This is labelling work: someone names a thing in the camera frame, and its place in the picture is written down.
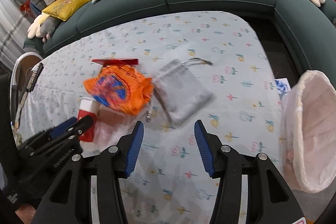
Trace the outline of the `white paper towel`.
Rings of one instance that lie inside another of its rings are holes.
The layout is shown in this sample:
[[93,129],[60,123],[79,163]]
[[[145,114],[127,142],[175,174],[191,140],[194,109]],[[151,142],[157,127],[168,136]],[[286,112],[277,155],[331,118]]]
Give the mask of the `white paper towel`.
[[130,134],[138,120],[137,116],[118,113],[101,106],[98,110],[97,122],[94,127],[93,142],[81,141],[82,156],[98,155],[104,149],[116,145],[120,138]]

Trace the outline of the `white red paper cup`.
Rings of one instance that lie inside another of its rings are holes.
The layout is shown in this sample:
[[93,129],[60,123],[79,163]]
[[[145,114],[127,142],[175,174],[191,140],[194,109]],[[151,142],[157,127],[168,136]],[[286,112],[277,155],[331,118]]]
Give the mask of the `white red paper cup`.
[[95,137],[95,124],[97,122],[100,104],[92,98],[82,98],[79,106],[77,119],[82,122],[83,129],[79,139],[85,142],[93,142]]

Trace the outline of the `orange plastic snack wrapper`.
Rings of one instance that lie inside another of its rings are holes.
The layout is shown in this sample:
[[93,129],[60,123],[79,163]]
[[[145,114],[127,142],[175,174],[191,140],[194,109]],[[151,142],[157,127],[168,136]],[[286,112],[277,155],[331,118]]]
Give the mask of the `orange plastic snack wrapper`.
[[98,103],[127,115],[138,115],[154,90],[152,78],[129,65],[103,67],[97,77],[83,81],[83,86]]

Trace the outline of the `grey drawstring pouch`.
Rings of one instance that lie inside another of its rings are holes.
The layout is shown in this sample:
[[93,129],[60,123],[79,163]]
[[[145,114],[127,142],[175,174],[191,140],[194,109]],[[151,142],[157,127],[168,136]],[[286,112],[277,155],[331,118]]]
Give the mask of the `grey drawstring pouch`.
[[191,58],[174,59],[161,67],[153,76],[154,94],[167,115],[168,121],[182,126],[198,110],[201,110],[214,94],[193,74],[190,67],[212,62]]

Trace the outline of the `blue wrapper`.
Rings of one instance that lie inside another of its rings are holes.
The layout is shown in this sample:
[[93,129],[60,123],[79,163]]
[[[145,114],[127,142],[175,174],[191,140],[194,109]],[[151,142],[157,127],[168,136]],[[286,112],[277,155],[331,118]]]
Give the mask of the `blue wrapper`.
[[287,78],[275,79],[275,83],[280,98],[291,91],[291,86]]

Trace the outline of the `white lined trash bin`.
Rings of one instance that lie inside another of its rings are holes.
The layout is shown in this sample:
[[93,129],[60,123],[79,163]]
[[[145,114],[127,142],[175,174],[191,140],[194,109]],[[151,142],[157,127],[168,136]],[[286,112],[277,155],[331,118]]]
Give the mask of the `white lined trash bin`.
[[335,179],[335,88],[321,71],[306,71],[281,98],[291,189],[319,193]]

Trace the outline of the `red gold cigarette box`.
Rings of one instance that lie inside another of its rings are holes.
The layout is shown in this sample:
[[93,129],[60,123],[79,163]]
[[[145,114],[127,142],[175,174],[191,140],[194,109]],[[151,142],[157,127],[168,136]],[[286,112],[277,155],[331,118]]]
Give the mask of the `red gold cigarette box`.
[[104,67],[110,65],[138,65],[138,59],[92,59],[93,63],[100,64]]

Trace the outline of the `black remote control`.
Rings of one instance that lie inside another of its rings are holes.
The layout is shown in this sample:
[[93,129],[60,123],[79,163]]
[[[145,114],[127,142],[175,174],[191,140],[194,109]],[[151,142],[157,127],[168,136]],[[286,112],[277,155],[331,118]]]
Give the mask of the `black remote control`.
[[26,88],[27,92],[32,92],[34,90],[34,87],[37,83],[39,76],[41,75],[43,68],[44,68],[44,65],[42,63],[39,63],[37,69],[33,71],[31,78],[29,80],[29,83],[27,84],[27,88]]

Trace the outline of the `grey white plush toy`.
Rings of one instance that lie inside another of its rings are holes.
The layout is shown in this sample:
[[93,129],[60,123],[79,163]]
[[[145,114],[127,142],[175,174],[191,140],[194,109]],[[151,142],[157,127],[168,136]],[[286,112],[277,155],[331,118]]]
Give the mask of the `grey white plush toy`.
[[61,22],[62,20],[58,18],[42,13],[38,15],[29,26],[27,30],[27,37],[29,39],[42,38],[42,42],[45,43],[51,38],[52,34]]

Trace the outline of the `yellow cushion left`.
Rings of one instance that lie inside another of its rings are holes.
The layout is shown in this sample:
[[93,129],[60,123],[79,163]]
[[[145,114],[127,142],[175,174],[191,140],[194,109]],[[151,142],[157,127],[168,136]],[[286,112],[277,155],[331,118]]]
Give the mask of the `yellow cushion left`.
[[47,6],[42,13],[62,21],[67,21],[78,9],[92,0],[56,0]]

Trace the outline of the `dark green sectional sofa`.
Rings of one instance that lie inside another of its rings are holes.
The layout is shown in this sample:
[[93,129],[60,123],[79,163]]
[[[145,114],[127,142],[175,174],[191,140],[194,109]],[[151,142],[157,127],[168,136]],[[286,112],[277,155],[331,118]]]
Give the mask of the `dark green sectional sofa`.
[[335,81],[335,1],[317,7],[310,0],[99,0],[86,3],[58,26],[51,39],[26,39],[25,48],[48,56],[106,28],[150,16],[187,11],[224,11],[258,31],[276,29],[300,72],[322,71]]

